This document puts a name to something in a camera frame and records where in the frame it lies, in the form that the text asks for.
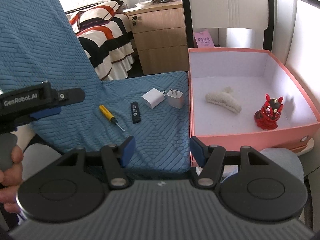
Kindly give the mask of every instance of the chair seat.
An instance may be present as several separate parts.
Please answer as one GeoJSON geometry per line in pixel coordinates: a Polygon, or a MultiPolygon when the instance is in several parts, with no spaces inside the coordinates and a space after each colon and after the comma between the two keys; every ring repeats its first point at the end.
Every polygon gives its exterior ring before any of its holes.
{"type": "Polygon", "coordinates": [[[87,151],[99,150],[108,144],[121,144],[132,135],[136,139],[136,151],[128,168],[165,172],[189,170],[187,73],[172,72],[106,81],[103,86],[92,108],[82,111],[80,118],[77,118],[74,109],[76,105],[65,106],[59,115],[34,122],[34,131],[63,152],[78,145],[87,151]],[[150,109],[141,96],[152,88],[182,91],[185,105],[177,109],[170,106],[166,99],[150,109]],[[132,123],[130,108],[130,103],[135,101],[139,104],[141,115],[141,122],[137,124],[132,123]],[[106,119],[99,105],[104,105],[116,117],[125,132],[106,119]]]}

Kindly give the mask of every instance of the bed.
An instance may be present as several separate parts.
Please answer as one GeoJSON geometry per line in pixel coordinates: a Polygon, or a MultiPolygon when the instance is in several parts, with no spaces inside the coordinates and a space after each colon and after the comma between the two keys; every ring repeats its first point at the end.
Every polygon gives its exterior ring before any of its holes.
{"type": "Polygon", "coordinates": [[[123,1],[110,0],[66,12],[101,80],[127,78],[134,62],[133,34],[123,5],[123,1]]]}

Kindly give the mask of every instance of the blue chair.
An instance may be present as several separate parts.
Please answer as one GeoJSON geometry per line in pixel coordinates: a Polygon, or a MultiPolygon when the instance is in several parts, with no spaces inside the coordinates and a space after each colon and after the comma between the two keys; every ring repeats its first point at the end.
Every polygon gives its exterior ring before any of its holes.
{"type": "Polygon", "coordinates": [[[185,172],[190,168],[188,76],[173,72],[102,82],[74,34],[59,0],[0,0],[0,89],[3,92],[48,80],[58,90],[81,87],[84,102],[65,106],[59,115],[32,123],[34,131],[61,152],[87,151],[121,144],[129,135],[136,151],[135,171],[185,172]],[[182,109],[167,100],[154,109],[141,101],[152,88],[178,89],[182,109]],[[138,101],[141,123],[133,124],[130,103],[138,101]],[[122,132],[99,111],[105,105],[122,132]]]}

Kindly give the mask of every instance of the wooden nightstand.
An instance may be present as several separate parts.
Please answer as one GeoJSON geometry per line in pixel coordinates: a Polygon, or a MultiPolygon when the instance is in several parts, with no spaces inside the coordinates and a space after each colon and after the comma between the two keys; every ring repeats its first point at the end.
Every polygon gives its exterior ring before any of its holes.
{"type": "Polygon", "coordinates": [[[182,2],[124,11],[131,22],[143,73],[188,71],[189,58],[182,2]]]}

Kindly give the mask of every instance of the screw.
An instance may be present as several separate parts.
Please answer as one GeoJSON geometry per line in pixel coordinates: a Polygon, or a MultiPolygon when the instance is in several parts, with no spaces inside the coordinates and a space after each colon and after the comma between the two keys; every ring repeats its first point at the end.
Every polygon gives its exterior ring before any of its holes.
{"type": "Polygon", "coordinates": [[[198,180],[198,184],[205,187],[211,186],[213,184],[213,180],[210,178],[201,178],[198,180]]]}
{"type": "Polygon", "coordinates": [[[122,187],[127,183],[123,178],[114,178],[111,180],[111,185],[115,187],[122,187]]]}

